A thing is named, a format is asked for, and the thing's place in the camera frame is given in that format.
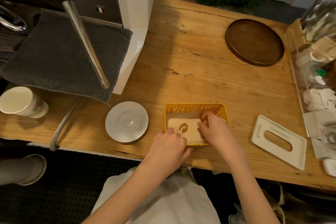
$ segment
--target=stack of napkins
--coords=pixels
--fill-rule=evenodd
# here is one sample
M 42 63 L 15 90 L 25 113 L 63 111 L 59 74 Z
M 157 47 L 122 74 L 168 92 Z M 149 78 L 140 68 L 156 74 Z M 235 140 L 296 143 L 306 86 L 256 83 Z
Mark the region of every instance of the stack of napkins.
M 201 121 L 200 112 L 177 112 L 166 114 L 166 128 L 174 128 L 175 133 L 187 138 L 187 145 L 205 144 L 197 122 Z

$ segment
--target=person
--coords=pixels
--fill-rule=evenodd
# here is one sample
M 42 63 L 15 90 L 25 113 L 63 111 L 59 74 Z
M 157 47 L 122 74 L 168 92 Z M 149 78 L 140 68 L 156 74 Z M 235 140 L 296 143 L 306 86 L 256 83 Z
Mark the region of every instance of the person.
M 279 224 L 226 121 L 207 112 L 198 126 L 230 167 L 246 223 Z M 220 223 L 205 189 L 187 175 L 174 175 L 192 152 L 186 145 L 173 128 L 157 133 L 136 169 L 107 180 L 103 191 L 108 187 L 109 193 L 100 195 L 83 224 Z

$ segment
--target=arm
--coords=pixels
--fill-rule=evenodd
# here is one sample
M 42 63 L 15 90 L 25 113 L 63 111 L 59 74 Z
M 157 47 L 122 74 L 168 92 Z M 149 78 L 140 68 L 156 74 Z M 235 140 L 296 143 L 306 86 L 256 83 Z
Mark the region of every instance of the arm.
M 243 150 L 229 125 L 212 112 L 205 113 L 198 126 L 207 141 L 228 163 L 238 197 L 248 224 L 280 224 L 270 204 L 252 175 Z
M 191 153 L 187 139 L 169 128 L 159 132 L 147 156 L 129 179 L 82 224 L 124 224 L 133 211 Z

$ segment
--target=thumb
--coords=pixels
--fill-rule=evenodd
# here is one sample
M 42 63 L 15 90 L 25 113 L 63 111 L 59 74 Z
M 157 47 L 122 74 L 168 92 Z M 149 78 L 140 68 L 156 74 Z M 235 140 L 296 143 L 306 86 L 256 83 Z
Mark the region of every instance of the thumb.
M 206 137 L 209 128 L 207 127 L 207 125 L 205 125 L 203 122 L 199 121 L 197 122 L 197 126 L 201 129 L 203 135 Z
M 193 152 L 193 148 L 186 148 L 182 154 L 182 161 L 189 157 L 189 155 Z

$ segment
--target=round wooden tray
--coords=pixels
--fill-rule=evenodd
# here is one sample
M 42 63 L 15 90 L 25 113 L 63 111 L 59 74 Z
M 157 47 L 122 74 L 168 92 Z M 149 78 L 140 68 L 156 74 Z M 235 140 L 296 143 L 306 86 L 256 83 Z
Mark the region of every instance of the round wooden tray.
M 262 22 L 239 19 L 225 31 L 230 51 L 242 61 L 254 66 L 271 66 L 282 59 L 285 47 L 279 35 Z

